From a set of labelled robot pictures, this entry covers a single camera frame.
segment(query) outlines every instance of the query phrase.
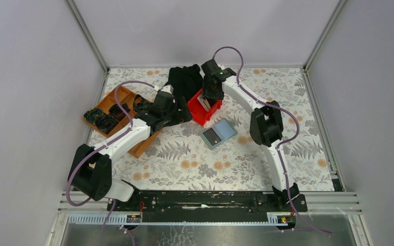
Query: orange tray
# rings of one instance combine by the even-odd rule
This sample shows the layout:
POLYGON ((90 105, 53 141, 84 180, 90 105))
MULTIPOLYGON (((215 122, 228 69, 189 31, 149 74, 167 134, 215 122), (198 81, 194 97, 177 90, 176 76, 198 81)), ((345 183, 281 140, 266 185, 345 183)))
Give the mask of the orange tray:
MULTIPOLYGON (((108 114, 109 108, 111 108, 111 106, 116 104, 114 98, 114 91, 115 90, 112 90, 110 93, 108 93, 108 95, 105 98, 103 98, 99 104, 97 104, 96 108, 101 109, 105 114, 108 114)), ((129 89, 120 87, 119 91, 117 92, 117 96, 121 104, 126 103, 128 105, 130 109, 129 115, 132 118, 134 118, 136 112, 133 110, 133 101, 135 100, 136 94, 130 91, 129 89)), ((128 117, 125 117, 108 134, 105 134, 104 132, 100 131, 95 125, 86 121, 85 118, 83 118, 83 120, 91 128, 95 129, 96 131, 98 131, 100 134, 104 135, 107 138, 114 135, 114 133, 121 130, 125 125, 129 124, 130 122, 128 117)), ((156 139, 156 137, 159 135, 160 132, 161 131, 157 131, 146 140, 139 142, 132 149, 130 149, 128 153, 136 158, 139 158, 144 153, 144 151, 149 147, 149 145, 156 139)))

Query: black cloth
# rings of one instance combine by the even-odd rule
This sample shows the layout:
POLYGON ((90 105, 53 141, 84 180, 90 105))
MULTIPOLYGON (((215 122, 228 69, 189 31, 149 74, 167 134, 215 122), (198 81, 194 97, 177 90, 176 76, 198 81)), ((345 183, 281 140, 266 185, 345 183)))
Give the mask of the black cloth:
POLYGON ((191 67, 171 68, 166 85, 173 86, 175 98, 185 97, 189 101, 203 86, 203 77, 197 64, 191 67))

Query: floral pattern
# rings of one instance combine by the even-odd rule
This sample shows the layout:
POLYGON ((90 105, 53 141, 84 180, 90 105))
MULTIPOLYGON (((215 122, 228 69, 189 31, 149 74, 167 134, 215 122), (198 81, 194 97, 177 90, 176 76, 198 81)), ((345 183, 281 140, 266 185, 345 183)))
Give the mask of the floral pattern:
MULTIPOLYGON (((104 96, 122 81, 141 80, 161 87, 168 80, 169 69, 111 69, 104 96)), ((241 80, 268 101, 277 100, 300 122, 300 135, 284 146, 291 176, 302 191, 333 191, 305 85, 298 68, 243 69, 241 80)), ((147 99, 156 91, 140 84, 127 88, 147 99)), ((284 138, 295 133, 295 122, 282 114, 284 138)), ((249 115, 233 98, 226 95, 206 127, 226 118, 238 134, 210 150, 199 133, 205 128, 190 121, 167 127, 138 159, 126 154, 113 163, 116 178, 132 182, 139 189, 164 190, 257 190, 271 189, 269 168, 260 148, 249 135, 249 115)), ((90 144, 104 136, 93 132, 90 144)))

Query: glass panel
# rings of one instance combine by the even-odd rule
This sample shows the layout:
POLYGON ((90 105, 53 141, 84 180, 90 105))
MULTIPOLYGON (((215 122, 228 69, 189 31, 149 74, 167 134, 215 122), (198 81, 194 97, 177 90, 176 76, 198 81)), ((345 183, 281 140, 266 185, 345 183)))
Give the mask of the glass panel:
MULTIPOLYGON (((328 237, 318 232, 294 231, 281 233, 275 227, 263 226, 168 226, 141 225, 132 230, 136 245, 356 245, 349 220, 343 215, 313 215, 313 224, 330 230, 334 236, 328 237)), ((298 222, 298 228, 305 228, 298 222)), ((68 224, 62 245, 97 245, 101 225, 68 224)), ((102 245, 132 245, 129 234, 119 230, 119 226, 105 227, 102 245)))

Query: white wall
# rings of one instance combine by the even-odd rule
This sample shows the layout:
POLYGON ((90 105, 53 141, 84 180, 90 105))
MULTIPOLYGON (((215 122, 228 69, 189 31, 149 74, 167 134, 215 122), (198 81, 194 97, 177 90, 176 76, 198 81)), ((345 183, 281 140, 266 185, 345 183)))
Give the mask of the white wall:
POLYGON ((43 245, 102 71, 64 1, 0 0, 0 245, 43 245))
MULTIPOLYGON (((301 65, 338 0, 76 0, 110 66, 203 63, 225 45, 252 65, 301 65)), ((239 64, 233 51, 223 64, 239 64)))
POLYGON ((374 245, 394 245, 394 1, 349 1, 310 69, 374 245))

